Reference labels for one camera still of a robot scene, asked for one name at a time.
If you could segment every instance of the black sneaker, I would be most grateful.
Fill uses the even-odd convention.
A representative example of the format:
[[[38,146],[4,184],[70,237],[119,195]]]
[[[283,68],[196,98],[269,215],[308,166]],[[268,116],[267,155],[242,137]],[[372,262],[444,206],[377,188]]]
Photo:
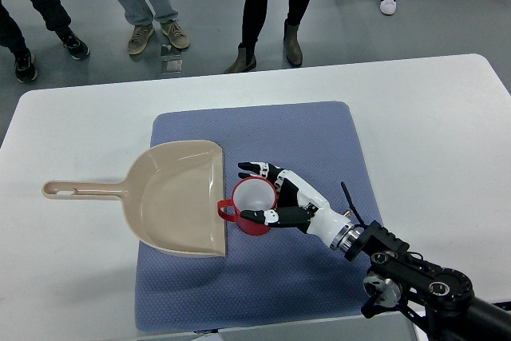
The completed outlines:
[[[16,62],[14,63],[14,72],[16,77],[21,83],[29,83],[34,81],[38,76],[38,72],[35,70],[34,62],[35,56],[28,52],[22,54],[14,54]]]
[[[81,60],[89,56],[89,47],[74,33],[59,36],[59,38],[64,43],[64,47],[67,48],[73,59]]]

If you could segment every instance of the robotic hand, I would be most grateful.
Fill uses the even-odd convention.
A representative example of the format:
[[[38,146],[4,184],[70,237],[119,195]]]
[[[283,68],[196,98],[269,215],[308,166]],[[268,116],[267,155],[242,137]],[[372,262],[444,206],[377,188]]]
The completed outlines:
[[[331,209],[330,203],[296,173],[269,163],[244,162],[238,167],[270,181],[277,191],[277,207],[267,211],[242,211],[241,217],[269,227],[297,227],[316,235],[332,249],[346,251],[358,238],[354,224]],[[246,178],[252,174],[240,172]]]

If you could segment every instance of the white sneaker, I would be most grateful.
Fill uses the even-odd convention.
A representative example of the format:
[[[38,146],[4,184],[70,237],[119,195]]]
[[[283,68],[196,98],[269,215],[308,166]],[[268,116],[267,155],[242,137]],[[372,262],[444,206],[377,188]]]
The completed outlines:
[[[385,15],[393,15],[396,12],[396,0],[380,0],[380,10]]]

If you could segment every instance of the ankle boot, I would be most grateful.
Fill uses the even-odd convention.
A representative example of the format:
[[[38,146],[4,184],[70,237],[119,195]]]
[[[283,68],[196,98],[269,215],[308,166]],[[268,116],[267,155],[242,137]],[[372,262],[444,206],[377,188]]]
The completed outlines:
[[[238,58],[224,73],[248,72],[256,67],[254,49],[246,48],[242,44],[238,46]]]
[[[302,50],[296,37],[298,27],[299,24],[297,26],[290,26],[287,24],[287,20],[284,22],[284,50],[287,61],[295,67],[300,67],[303,61]]]

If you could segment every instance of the gray floor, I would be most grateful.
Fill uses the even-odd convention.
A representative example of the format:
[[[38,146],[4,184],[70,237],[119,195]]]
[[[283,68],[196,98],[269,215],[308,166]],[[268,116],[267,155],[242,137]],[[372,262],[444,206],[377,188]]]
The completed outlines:
[[[37,57],[39,77],[29,85],[19,83],[12,55],[0,50],[0,142],[20,96],[28,90],[163,77],[160,48],[167,41],[160,31],[144,53],[130,57],[126,45],[133,28],[116,0],[61,1],[73,19],[71,27],[91,49],[84,61],[74,61],[46,31],[30,1],[2,0]],[[299,30],[303,66],[476,53],[489,60],[511,90],[511,0],[398,0],[398,11],[391,17],[381,14],[378,4],[379,0],[311,0]],[[173,0],[173,5],[192,44],[182,53],[181,73],[165,76],[222,73],[236,58],[244,0]],[[269,1],[255,52],[258,71],[290,68],[282,55],[286,12],[287,0]]]

